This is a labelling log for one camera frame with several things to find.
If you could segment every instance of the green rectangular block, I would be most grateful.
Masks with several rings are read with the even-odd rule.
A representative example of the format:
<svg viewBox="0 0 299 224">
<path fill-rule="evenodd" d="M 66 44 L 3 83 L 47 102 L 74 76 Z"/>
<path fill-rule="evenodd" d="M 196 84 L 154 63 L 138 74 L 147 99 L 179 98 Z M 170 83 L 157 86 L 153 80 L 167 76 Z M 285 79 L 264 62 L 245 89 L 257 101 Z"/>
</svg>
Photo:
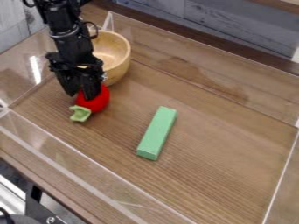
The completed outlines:
<svg viewBox="0 0 299 224">
<path fill-rule="evenodd" d="M 146 130 L 145 137 L 137 147 L 137 155 L 157 160 L 165 147 L 165 141 L 170 134 L 177 118 L 177 110 L 161 107 L 155 113 L 154 120 Z"/>
</svg>

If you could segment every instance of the red fruit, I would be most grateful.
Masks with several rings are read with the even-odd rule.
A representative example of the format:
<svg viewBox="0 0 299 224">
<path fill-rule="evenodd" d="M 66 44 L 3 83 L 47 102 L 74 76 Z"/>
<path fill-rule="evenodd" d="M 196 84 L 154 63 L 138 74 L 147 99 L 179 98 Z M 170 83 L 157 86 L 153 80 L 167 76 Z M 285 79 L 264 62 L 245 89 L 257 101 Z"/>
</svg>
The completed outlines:
<svg viewBox="0 0 299 224">
<path fill-rule="evenodd" d="M 101 94 L 91 101 L 86 100 L 83 91 L 82 90 L 79 91 L 77 105 L 87 109 L 91 109 L 91 112 L 97 113 L 109 105 L 109 101 L 110 101 L 109 88 L 103 84 L 101 84 Z"/>
</svg>

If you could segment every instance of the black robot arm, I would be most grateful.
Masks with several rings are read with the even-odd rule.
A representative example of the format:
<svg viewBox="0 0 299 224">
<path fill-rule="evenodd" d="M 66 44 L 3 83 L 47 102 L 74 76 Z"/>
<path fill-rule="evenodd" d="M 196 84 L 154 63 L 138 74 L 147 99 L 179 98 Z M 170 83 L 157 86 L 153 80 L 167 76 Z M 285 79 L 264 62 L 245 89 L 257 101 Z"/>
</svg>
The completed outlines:
<svg viewBox="0 0 299 224">
<path fill-rule="evenodd" d="M 90 0 L 27 0 L 29 7 L 37 7 L 43 22 L 51 29 L 58 52 L 49 52 L 51 70 L 55 72 L 66 93 L 74 96 L 81 89 L 87 100 L 101 94 L 101 82 L 105 80 L 103 61 L 94 55 L 91 40 L 98 37 L 98 26 L 81 19 L 81 6 Z M 97 28 L 97 35 L 90 36 L 87 24 Z"/>
</svg>

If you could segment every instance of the wooden bowl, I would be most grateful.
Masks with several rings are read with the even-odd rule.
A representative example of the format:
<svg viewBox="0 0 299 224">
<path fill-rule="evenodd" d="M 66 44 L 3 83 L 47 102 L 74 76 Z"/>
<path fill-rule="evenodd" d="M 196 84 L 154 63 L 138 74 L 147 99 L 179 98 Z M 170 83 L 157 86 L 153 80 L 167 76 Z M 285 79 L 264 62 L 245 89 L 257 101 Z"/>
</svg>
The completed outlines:
<svg viewBox="0 0 299 224">
<path fill-rule="evenodd" d="M 131 45 L 127 39 L 113 31 L 99 31 L 98 38 L 93 40 L 94 55 L 105 61 L 107 80 L 111 86 L 127 73 L 131 60 Z"/>
</svg>

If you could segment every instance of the small green object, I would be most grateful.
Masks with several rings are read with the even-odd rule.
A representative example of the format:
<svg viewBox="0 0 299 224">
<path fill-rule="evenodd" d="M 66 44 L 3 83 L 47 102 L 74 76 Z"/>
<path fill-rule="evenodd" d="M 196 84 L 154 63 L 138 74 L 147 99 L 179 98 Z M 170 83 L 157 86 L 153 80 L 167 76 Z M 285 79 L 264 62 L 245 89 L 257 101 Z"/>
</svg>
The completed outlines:
<svg viewBox="0 0 299 224">
<path fill-rule="evenodd" d="M 74 115 L 70 117 L 70 119 L 74 122 L 86 122 L 90 118 L 91 115 L 91 109 L 90 108 L 83 108 L 82 106 L 73 106 L 70 107 L 71 110 L 75 111 Z"/>
<path fill-rule="evenodd" d="M 177 110 L 161 107 L 150 123 L 145 137 L 137 147 L 137 155 L 157 160 L 165 147 L 165 141 L 170 134 L 177 118 Z"/>
</svg>

